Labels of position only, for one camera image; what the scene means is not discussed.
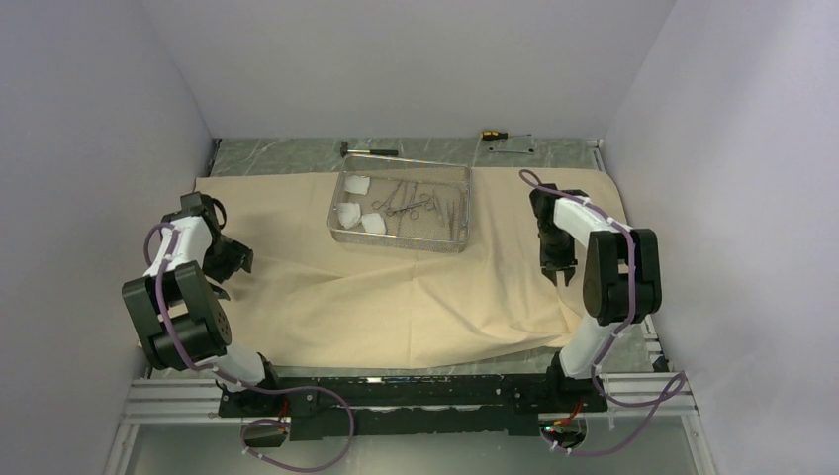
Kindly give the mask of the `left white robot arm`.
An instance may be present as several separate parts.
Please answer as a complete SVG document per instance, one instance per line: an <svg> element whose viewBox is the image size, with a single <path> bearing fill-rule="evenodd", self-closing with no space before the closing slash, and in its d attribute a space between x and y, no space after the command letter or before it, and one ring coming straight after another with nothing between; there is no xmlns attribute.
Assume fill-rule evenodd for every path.
<svg viewBox="0 0 839 475"><path fill-rule="evenodd" d="M250 272L253 250L227 237L227 211L216 198L192 192L147 237L159 237L144 254L144 274L125 283L122 297L149 365L157 370L209 371L261 416L276 413L284 388L268 360L233 339L222 302L222 283Z"/></svg>

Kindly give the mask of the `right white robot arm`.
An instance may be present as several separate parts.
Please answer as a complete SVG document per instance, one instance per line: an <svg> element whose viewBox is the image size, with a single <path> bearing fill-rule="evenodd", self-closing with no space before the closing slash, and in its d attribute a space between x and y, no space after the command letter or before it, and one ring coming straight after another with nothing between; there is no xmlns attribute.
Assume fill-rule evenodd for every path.
<svg viewBox="0 0 839 475"><path fill-rule="evenodd" d="M603 387L598 369L618 337L662 304L658 239L609 216L585 194L539 185L529 193L539 237L539 264L552 283L568 286L577 273L576 247L586 252L582 275L584 315L549 367L551 407L568 411L584 394Z"/></svg>

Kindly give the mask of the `beige cloth wrap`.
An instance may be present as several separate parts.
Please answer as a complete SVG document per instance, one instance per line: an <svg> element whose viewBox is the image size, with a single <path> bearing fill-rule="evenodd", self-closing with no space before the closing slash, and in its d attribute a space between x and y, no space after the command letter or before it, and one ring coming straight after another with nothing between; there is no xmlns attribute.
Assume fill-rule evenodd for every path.
<svg viewBox="0 0 839 475"><path fill-rule="evenodd" d="M233 340L282 366L426 368L562 347L583 320L582 279L541 273L529 187L513 168L473 172L456 253L341 243L327 215L337 177L201 178L254 252L224 287Z"/></svg>

